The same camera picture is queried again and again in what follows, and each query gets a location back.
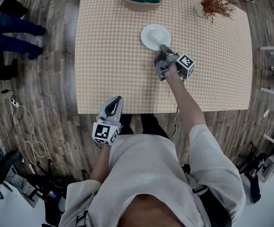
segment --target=wrist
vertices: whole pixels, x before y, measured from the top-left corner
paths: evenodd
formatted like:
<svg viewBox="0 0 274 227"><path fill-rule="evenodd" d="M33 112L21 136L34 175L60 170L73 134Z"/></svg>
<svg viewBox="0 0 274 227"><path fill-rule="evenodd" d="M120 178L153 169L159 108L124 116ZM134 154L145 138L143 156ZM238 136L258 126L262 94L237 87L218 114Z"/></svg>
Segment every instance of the wrist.
<svg viewBox="0 0 274 227"><path fill-rule="evenodd" d="M180 79L178 72L176 71L166 71L164 73L164 77L166 78L167 82L170 84L172 81Z"/></svg>

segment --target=black shoe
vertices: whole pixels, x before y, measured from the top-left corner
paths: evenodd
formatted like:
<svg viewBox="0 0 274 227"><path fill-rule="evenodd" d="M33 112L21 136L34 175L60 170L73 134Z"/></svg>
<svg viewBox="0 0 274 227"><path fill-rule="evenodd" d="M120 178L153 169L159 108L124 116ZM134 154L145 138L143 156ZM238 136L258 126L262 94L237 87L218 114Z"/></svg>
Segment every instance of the black shoe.
<svg viewBox="0 0 274 227"><path fill-rule="evenodd" d="M12 60L12 64L11 64L11 65L13 65L13 66L17 66L17 65L18 65L18 61L17 61L16 58L14 58L14 59Z"/></svg>
<svg viewBox="0 0 274 227"><path fill-rule="evenodd" d="M47 29L45 28L45 27L42 27L41 29L40 29L40 32L39 32L39 36L43 36L43 35L45 35L46 34L46 32L47 32Z"/></svg>
<svg viewBox="0 0 274 227"><path fill-rule="evenodd" d="M31 61L32 61L32 60L35 60L35 59L36 59L38 56L40 56L42 53L43 53L43 48L40 47L38 53L29 53L28 59L31 60Z"/></svg>

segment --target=sleeve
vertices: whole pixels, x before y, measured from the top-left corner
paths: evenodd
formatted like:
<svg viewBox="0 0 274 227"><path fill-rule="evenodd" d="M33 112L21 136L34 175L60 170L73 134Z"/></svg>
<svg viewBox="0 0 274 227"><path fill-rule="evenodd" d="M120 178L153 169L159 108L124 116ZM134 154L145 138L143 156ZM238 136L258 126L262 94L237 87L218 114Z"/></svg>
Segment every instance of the sleeve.
<svg viewBox="0 0 274 227"><path fill-rule="evenodd" d="M189 133L189 139L190 176L212 191L234 223L246 200L239 171L223 154L206 125L194 126Z"/></svg>
<svg viewBox="0 0 274 227"><path fill-rule="evenodd" d="M93 193L96 194L101 185L96 180L71 183L67 188L65 212L61 216L59 227L74 227L77 215L88 209Z"/></svg>

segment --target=dried plant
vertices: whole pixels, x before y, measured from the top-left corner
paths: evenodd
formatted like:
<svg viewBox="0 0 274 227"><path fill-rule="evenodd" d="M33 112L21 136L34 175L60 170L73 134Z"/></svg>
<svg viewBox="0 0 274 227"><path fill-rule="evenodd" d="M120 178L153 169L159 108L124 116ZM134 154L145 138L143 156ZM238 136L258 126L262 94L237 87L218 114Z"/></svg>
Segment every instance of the dried plant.
<svg viewBox="0 0 274 227"><path fill-rule="evenodd" d="M214 22L216 14L232 19L232 13L235 11L235 2L227 2L224 0L200 0L203 6L204 18L210 22Z"/></svg>

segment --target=table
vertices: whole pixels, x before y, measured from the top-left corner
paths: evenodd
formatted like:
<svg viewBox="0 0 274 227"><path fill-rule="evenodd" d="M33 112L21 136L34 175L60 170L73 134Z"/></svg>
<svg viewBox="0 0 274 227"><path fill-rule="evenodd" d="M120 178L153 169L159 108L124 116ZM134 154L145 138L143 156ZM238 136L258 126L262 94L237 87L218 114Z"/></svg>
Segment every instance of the table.
<svg viewBox="0 0 274 227"><path fill-rule="evenodd" d="M171 113L177 105L166 81L154 70L154 52L140 39L143 27L161 24L170 48L195 62L185 86L203 111L248 109L252 47L247 14L214 24L196 15L198 0L164 0L156 10L134 12L122 0L81 0L75 47L79 114L96 114L109 98L122 96L123 113Z"/></svg>

